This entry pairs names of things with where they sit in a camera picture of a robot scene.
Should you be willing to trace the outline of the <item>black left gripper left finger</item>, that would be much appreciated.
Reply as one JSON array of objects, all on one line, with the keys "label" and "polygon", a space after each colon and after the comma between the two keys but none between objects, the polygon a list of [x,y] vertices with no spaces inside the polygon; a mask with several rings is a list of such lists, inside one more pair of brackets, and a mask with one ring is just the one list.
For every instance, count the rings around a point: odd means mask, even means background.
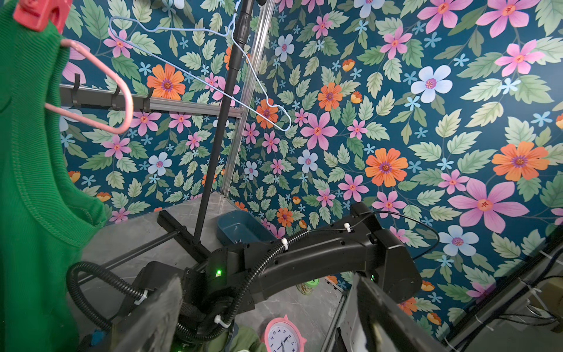
[{"label": "black left gripper left finger", "polygon": [[170,351],[182,306],[182,285],[173,277],[111,332],[109,350]]}]

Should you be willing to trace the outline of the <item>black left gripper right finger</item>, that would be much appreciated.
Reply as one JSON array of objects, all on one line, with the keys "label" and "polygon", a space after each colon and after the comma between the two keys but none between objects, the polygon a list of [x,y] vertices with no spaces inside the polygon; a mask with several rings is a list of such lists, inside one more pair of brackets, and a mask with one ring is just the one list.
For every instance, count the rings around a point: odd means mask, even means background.
[{"label": "black left gripper right finger", "polygon": [[359,327],[353,329],[353,351],[445,351],[399,308],[396,298],[410,299],[422,286],[419,274],[405,277],[388,293],[371,277],[354,275]]}]

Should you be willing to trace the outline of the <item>green tank top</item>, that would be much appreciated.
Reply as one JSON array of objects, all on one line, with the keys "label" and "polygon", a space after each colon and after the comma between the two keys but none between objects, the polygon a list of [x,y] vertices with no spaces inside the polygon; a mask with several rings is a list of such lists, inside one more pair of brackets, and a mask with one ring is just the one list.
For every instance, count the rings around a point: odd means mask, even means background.
[{"label": "green tank top", "polygon": [[54,26],[34,32],[1,7],[1,350],[74,351],[67,270],[106,223],[104,204],[71,180],[60,141],[69,58]]}]

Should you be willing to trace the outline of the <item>white wire hanger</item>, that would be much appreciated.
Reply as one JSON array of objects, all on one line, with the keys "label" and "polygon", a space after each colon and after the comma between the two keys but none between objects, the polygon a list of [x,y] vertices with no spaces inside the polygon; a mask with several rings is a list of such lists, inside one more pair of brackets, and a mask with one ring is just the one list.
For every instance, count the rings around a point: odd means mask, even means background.
[{"label": "white wire hanger", "polygon": [[[165,9],[163,11],[167,12],[167,13],[171,13],[170,18],[171,18],[171,23],[173,23],[174,21],[174,16],[176,16],[175,11],[176,10],[184,10],[184,8],[187,6],[186,5],[186,1],[160,1],[162,3],[162,7]],[[109,25],[108,25],[108,34],[111,37],[114,37],[114,39],[116,40],[121,40],[124,44],[130,45],[132,46],[132,48],[135,51],[139,51],[144,53],[143,55],[145,56],[151,56],[151,57],[155,57],[157,60],[162,61],[164,64],[170,65],[173,68],[179,70],[182,74],[187,75],[192,77],[193,80],[200,82],[201,84],[207,86],[210,88],[210,90],[212,92],[218,92],[221,94],[221,98],[223,97],[227,97],[230,98],[232,101],[236,102],[237,104],[240,104],[242,107],[247,108],[249,111],[253,111],[257,117],[261,117],[264,121],[266,121],[266,123],[271,124],[274,128],[283,131],[283,132],[287,132],[291,129],[292,127],[292,118],[290,116],[290,114],[287,112],[287,110],[283,107],[280,106],[278,104],[271,104],[268,102],[269,96],[267,93],[267,90],[264,88],[264,86],[262,85],[262,82],[259,80],[258,75],[256,73],[256,70],[251,62],[251,60],[249,59],[249,57],[247,56],[247,52],[244,50],[244,46],[246,44],[239,44],[238,42],[235,41],[234,38],[234,34],[235,34],[235,30],[237,29],[237,26],[240,26],[240,28],[242,29],[243,25],[236,25],[236,21],[237,21],[237,10],[239,9],[239,7],[241,7],[240,4],[249,4],[250,5],[250,11],[251,11],[251,20],[252,20],[252,10],[254,7],[254,3],[255,1],[237,1],[234,5],[233,5],[233,10],[234,13],[232,15],[231,21],[228,24],[228,27],[226,27],[226,32],[222,33],[222,32],[217,32],[213,29],[207,29],[207,28],[176,28],[176,27],[167,27],[167,26],[157,26],[155,29],[148,29],[145,25],[143,25],[143,22],[141,22],[139,19],[137,18],[129,18],[129,17],[125,17],[125,16],[112,16],[109,19]],[[126,39],[120,39],[117,37],[117,32],[114,32],[114,21],[121,21],[121,22],[125,22],[125,21],[129,21],[129,22],[133,22],[136,23],[138,26],[140,26],[145,32],[149,32],[149,33],[157,33],[157,32],[164,32],[164,31],[170,31],[170,32],[207,32],[210,33],[211,35],[215,35],[221,38],[224,38],[225,40],[231,40],[232,44],[235,46],[235,48],[237,48],[241,53],[242,53],[242,59],[246,60],[248,68],[250,70],[250,73],[252,74],[252,76],[256,79],[257,84],[259,86],[259,88],[262,90],[262,93],[265,95],[266,98],[266,103],[267,106],[269,108],[277,108],[279,111],[278,112],[283,112],[284,115],[287,117],[287,121],[289,123],[289,127],[283,128],[280,124],[274,122],[271,118],[266,117],[264,114],[259,113],[258,110],[253,109],[252,107],[250,107],[248,104],[245,104],[244,102],[240,101],[239,99],[237,99],[235,96],[233,96],[232,93],[228,93],[225,92],[224,90],[220,89],[219,86],[214,85],[214,83],[212,83],[211,81],[206,81],[205,79],[201,79],[199,76],[195,76],[191,71],[189,70],[184,70],[181,67],[178,67],[177,65],[172,64],[171,62],[161,58],[160,56],[156,55],[155,53],[153,53],[152,51],[146,49],[143,46],[139,46],[136,44],[136,42],[133,42],[131,40]],[[193,70],[198,70],[201,68],[202,66],[202,59],[195,53],[186,53],[186,55],[180,57],[180,61],[184,63],[184,65],[187,68],[193,69]]]}]

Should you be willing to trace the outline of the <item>red clothespin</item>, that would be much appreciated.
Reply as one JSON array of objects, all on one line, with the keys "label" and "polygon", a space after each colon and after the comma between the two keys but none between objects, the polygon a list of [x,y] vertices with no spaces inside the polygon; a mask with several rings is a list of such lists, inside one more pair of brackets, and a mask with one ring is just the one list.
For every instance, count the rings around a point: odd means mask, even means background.
[{"label": "red clothespin", "polygon": [[42,32],[52,23],[61,34],[73,6],[73,0],[21,0],[13,18],[35,32]]}]

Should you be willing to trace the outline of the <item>olive grey tank top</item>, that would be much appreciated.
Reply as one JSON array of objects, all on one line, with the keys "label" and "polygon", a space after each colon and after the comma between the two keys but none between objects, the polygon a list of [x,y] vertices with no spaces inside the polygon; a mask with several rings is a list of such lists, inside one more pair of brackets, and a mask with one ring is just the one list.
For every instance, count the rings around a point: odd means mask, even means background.
[{"label": "olive grey tank top", "polygon": [[224,331],[215,340],[205,343],[203,351],[266,352],[267,348],[255,330],[235,324],[233,328]]}]

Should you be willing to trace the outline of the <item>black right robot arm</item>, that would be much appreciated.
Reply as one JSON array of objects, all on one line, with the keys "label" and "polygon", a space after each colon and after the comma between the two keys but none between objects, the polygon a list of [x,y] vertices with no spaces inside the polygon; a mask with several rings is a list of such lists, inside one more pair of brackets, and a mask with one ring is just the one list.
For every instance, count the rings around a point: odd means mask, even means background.
[{"label": "black right robot arm", "polygon": [[347,271],[374,280],[394,302],[413,298],[422,277],[408,249],[363,203],[334,224],[291,237],[234,243],[211,252],[204,271],[147,264],[135,286],[154,293],[180,277],[177,338],[199,344],[232,328],[235,317],[271,296],[311,280]]}]

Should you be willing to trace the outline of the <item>green round smiley toy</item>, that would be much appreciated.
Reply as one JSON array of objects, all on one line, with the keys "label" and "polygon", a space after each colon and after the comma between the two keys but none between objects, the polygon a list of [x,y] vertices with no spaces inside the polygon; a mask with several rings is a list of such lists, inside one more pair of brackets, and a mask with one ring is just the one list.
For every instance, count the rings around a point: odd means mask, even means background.
[{"label": "green round smiley toy", "polygon": [[307,282],[303,282],[301,284],[298,284],[296,286],[296,288],[298,289],[298,291],[305,295],[305,296],[310,296],[313,291],[315,290],[315,288],[317,288],[320,284],[320,280],[319,279],[315,279],[315,280],[310,280]]}]

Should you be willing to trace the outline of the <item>dark teal tray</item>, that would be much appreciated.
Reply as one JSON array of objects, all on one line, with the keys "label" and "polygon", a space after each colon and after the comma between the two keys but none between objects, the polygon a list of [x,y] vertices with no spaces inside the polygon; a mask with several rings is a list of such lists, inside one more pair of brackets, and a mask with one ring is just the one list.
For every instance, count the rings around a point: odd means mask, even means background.
[{"label": "dark teal tray", "polygon": [[223,246],[276,239],[253,215],[242,210],[231,211],[218,217],[216,238]]}]

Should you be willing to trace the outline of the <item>pink alarm clock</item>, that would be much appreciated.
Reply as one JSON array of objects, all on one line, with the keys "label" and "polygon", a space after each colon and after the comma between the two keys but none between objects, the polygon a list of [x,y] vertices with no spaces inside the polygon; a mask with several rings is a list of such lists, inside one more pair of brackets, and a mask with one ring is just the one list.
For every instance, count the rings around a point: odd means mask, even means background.
[{"label": "pink alarm clock", "polygon": [[267,352],[303,352],[307,342],[287,315],[274,318],[267,324],[262,341]]}]

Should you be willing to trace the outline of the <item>black clothes rack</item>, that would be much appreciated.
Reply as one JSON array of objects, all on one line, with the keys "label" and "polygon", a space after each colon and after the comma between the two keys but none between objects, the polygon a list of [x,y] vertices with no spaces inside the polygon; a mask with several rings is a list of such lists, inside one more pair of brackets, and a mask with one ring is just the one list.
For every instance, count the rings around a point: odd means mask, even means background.
[{"label": "black clothes rack", "polygon": [[[255,1],[243,0],[242,5],[240,6],[239,16],[235,18],[232,23],[235,28],[231,33],[233,46],[229,64],[230,72],[226,78],[226,91],[223,93],[223,100],[218,108],[218,111],[215,113],[215,116],[218,117],[218,125],[216,127],[216,134],[213,140],[211,159],[208,165],[208,173],[206,175],[206,184],[202,198],[200,199],[195,234],[191,234],[187,227],[181,225],[180,222],[178,222],[170,213],[162,210],[158,214],[157,223],[164,228],[164,230],[168,231],[167,234],[102,264],[101,268],[111,271],[112,269],[115,269],[172,239],[176,240],[176,242],[183,247],[188,255],[198,262],[198,269],[205,267],[205,263],[211,255],[211,252],[201,242],[202,230],[208,210],[208,203],[213,190],[213,177],[215,176],[215,171],[221,153],[221,143],[227,126],[227,120],[230,117],[230,104],[235,100],[233,97],[235,83],[239,70],[242,66],[242,61],[248,59],[247,54],[243,51],[243,47],[248,41],[252,11],[255,3]],[[118,110],[125,106],[126,95],[120,88],[116,89],[114,92],[87,88],[79,84],[79,79],[80,76],[76,74],[74,85],[68,88],[69,93],[67,95],[72,98],[72,106],[77,108],[85,106],[90,109],[111,107],[114,110]]]}]

